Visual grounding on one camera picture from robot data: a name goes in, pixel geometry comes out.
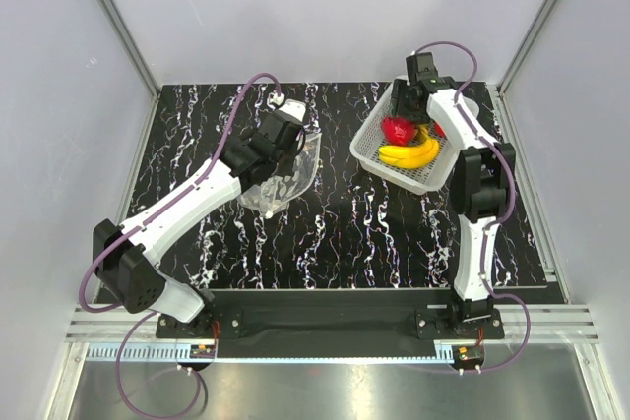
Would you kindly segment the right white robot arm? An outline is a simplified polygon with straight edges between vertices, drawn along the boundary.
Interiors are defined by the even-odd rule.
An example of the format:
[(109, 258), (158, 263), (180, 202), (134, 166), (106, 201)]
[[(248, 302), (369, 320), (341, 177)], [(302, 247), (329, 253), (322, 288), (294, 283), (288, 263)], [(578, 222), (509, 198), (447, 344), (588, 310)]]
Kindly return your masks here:
[(499, 225), (515, 206), (516, 152), (480, 125), (462, 89), (439, 75), (426, 46), (406, 58), (406, 67), (407, 77), (394, 80), (394, 112), (418, 124), (436, 123), (457, 153), (449, 197), (461, 243), (446, 317), (450, 332), (465, 338), (492, 319), (493, 248)]

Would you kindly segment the red apple toy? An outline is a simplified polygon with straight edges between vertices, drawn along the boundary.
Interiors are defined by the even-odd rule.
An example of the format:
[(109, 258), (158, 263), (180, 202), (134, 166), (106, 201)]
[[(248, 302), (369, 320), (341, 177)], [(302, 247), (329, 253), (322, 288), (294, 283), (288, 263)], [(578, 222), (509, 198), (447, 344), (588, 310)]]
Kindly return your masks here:
[(446, 138), (446, 133), (444, 132), (442, 127), (437, 122), (434, 122), (433, 126), (434, 126), (434, 131), (435, 131), (437, 136), (439, 136), (441, 138)]

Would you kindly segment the white plastic basket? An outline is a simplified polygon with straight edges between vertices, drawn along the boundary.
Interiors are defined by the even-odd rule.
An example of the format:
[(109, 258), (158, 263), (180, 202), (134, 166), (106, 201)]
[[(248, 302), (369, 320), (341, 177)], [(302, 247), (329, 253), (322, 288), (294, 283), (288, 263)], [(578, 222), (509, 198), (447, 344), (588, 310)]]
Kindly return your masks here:
[(422, 195), (441, 189), (460, 157), (470, 150), (483, 150), (487, 141), (494, 140), (478, 122), (478, 105), (445, 77), (425, 82), (428, 98), (421, 105), (427, 120), (415, 125), (408, 119), (404, 129), (412, 136), (396, 144), (385, 133), (385, 123), (396, 119), (394, 101), (403, 97), (408, 84), (400, 76), (386, 88), (349, 150), (364, 170)]

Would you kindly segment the red dragon fruit toy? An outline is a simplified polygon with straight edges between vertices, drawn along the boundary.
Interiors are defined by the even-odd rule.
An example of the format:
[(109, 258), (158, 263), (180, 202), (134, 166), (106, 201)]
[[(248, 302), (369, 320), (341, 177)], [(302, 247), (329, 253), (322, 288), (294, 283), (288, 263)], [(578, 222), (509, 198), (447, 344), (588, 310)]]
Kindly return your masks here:
[(417, 135), (415, 124), (402, 117), (386, 116), (381, 122), (381, 129), (388, 144), (405, 147)]

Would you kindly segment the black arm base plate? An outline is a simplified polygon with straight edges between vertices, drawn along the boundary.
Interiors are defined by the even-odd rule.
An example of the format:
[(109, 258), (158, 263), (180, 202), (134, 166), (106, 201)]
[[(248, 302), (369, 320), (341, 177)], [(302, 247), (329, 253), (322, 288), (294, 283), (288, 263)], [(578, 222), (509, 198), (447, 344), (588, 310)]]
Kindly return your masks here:
[(221, 360), (449, 363), (455, 345), (499, 341), (499, 311), (460, 321), (444, 290), (241, 293), (219, 291), (197, 321), (166, 315), (156, 336), (216, 341)]

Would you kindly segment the clear dotted zip top bag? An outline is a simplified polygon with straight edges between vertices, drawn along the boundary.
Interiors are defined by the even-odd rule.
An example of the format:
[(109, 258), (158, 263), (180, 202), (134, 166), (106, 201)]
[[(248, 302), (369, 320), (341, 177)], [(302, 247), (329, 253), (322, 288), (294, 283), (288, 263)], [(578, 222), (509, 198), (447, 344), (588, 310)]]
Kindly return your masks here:
[(279, 167), (276, 173), (261, 185), (254, 185), (237, 198), (238, 203), (258, 212), (265, 219), (286, 210), (313, 184), (319, 164), (321, 133), (308, 133), (301, 140), (303, 147), (291, 162), (291, 168)]

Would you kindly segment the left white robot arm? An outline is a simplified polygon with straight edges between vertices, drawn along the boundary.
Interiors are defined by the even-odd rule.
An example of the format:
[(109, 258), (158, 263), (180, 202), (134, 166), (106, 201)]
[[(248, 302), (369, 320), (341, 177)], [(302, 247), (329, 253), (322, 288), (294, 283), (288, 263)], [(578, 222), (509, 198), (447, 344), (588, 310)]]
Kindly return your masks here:
[(251, 134), (229, 137), (217, 160), (164, 198), (121, 224), (93, 230), (94, 273), (128, 313), (154, 310), (174, 318), (193, 337), (212, 327), (210, 297), (162, 273), (156, 265), (209, 213), (276, 177), (291, 174), (304, 143), (304, 103), (290, 100)]

